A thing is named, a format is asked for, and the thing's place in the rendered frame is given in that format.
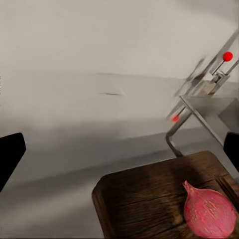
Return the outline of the vidalia onion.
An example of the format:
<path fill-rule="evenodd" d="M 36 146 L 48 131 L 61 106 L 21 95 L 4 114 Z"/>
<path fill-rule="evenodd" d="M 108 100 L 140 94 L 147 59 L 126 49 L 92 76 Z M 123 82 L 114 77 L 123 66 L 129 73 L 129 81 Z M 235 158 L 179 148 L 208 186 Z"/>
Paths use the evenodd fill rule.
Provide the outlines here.
<path fill-rule="evenodd" d="M 188 193 L 184 219 L 190 229 L 201 239 L 230 239 L 238 214 L 229 203 L 229 198 L 212 189 L 197 189 L 187 181 L 183 184 Z"/>

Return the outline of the cutting board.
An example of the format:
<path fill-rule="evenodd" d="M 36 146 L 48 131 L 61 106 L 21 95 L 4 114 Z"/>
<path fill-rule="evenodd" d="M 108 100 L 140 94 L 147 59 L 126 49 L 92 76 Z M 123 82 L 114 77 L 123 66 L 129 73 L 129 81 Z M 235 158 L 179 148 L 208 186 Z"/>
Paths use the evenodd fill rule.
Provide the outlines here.
<path fill-rule="evenodd" d="M 184 219 L 184 181 L 229 198 L 238 214 L 230 239 L 239 239 L 239 185 L 210 151 L 103 176 L 96 196 L 111 239 L 201 239 Z"/>

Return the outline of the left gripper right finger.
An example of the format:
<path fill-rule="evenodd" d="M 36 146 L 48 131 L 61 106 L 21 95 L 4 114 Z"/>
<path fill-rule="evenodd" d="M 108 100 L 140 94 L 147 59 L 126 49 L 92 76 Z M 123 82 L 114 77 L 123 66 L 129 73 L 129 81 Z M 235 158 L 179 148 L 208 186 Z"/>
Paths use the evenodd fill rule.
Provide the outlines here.
<path fill-rule="evenodd" d="M 227 133 L 223 150 L 239 172 L 239 134 Z"/>

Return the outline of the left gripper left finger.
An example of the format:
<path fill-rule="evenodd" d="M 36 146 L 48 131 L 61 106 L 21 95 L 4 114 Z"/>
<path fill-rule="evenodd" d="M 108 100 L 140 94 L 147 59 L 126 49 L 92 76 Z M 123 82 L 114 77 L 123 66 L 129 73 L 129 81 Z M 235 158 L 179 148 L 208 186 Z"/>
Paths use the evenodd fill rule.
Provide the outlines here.
<path fill-rule="evenodd" d="M 0 192 L 26 151 L 22 133 L 0 138 Z"/>

